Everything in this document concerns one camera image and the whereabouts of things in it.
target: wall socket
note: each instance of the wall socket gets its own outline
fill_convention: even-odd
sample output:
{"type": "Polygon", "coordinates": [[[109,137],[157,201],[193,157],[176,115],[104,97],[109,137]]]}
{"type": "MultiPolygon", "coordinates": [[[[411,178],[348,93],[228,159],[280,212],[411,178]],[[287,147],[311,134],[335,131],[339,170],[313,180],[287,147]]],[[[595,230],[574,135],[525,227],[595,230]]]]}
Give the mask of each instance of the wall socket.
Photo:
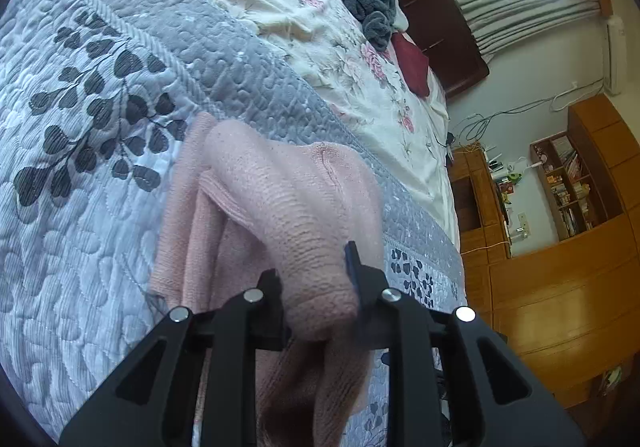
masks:
{"type": "Polygon", "coordinates": [[[530,236],[531,231],[529,230],[529,221],[527,221],[527,215],[524,212],[518,214],[518,221],[520,222],[520,226],[524,229],[524,233],[527,236],[530,236]]]}

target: light blue quilt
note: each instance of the light blue quilt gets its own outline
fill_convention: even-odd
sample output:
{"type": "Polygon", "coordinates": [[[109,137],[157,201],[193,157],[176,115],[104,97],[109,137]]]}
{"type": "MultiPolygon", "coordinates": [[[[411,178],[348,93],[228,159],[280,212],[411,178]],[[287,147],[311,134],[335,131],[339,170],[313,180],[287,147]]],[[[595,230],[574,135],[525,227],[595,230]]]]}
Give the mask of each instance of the light blue quilt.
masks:
{"type": "MultiPolygon", "coordinates": [[[[158,321],[146,292],[172,166],[199,110],[351,146],[384,199],[389,283],[464,302],[446,234],[258,38],[206,0],[12,0],[0,19],[0,364],[57,439],[158,321]]],[[[344,445],[383,445],[386,366],[344,445]]]]}

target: gray curtain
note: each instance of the gray curtain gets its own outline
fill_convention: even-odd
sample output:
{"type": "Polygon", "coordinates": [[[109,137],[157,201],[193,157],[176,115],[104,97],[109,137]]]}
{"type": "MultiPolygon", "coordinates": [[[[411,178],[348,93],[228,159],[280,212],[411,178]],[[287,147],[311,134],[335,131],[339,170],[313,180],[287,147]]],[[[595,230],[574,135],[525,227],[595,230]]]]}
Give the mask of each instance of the gray curtain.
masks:
{"type": "Polygon", "coordinates": [[[458,0],[487,60],[544,30],[600,14],[598,0],[458,0]]]}

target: pink sweater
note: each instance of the pink sweater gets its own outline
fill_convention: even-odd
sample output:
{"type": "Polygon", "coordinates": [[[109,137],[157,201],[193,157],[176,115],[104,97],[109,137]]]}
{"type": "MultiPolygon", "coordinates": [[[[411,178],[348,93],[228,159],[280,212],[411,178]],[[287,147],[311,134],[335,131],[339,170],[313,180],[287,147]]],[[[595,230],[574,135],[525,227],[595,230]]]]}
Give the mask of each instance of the pink sweater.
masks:
{"type": "Polygon", "coordinates": [[[151,289],[199,313],[276,268],[293,338],[282,353],[257,352],[260,443],[337,446],[369,370],[369,353],[350,338],[347,241],[382,268],[371,171],[348,147],[278,143],[200,114],[172,181],[151,289]]]}

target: wooden headboard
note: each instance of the wooden headboard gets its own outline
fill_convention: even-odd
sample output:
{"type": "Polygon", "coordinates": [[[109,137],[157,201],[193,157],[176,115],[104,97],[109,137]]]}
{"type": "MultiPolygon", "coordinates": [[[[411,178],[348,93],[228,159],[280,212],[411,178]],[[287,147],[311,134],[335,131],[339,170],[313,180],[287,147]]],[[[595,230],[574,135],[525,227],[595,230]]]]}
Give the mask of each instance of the wooden headboard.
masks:
{"type": "Polygon", "coordinates": [[[408,33],[440,79],[447,100],[489,74],[455,0],[399,0],[408,33]]]}

